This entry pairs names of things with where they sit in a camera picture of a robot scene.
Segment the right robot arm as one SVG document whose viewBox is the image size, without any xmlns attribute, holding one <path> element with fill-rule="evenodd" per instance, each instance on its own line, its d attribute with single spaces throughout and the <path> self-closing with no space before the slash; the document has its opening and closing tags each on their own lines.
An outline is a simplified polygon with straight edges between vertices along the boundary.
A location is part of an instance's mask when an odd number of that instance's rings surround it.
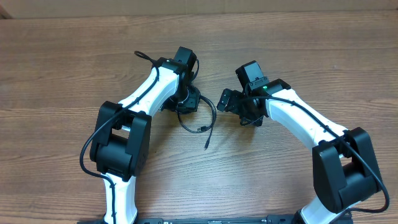
<svg viewBox="0 0 398 224">
<path fill-rule="evenodd" d="M 277 121 L 312 154 L 315 198 L 295 214 L 268 215 L 264 223 L 352 223 L 358 203 L 386 191 L 364 129 L 330 121 L 285 81 L 269 81 L 256 61 L 237 68 L 236 75 L 242 91 L 223 90 L 217 108 L 238 115 L 243 126 Z"/>
</svg>

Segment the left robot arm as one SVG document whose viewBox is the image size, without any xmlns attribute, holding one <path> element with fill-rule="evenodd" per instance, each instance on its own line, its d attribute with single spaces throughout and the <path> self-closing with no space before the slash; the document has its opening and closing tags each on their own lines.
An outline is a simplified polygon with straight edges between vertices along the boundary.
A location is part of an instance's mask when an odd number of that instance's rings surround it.
<svg viewBox="0 0 398 224">
<path fill-rule="evenodd" d="M 151 60 L 150 75 L 119 103 L 104 102 L 90 139 L 90 159 L 104 180 L 106 213 L 100 223 L 135 223 L 136 177 L 146 163 L 151 122 L 158 110 L 196 112 L 200 91 L 192 85 L 198 72 L 193 50 L 179 47 L 174 58 Z"/>
</svg>

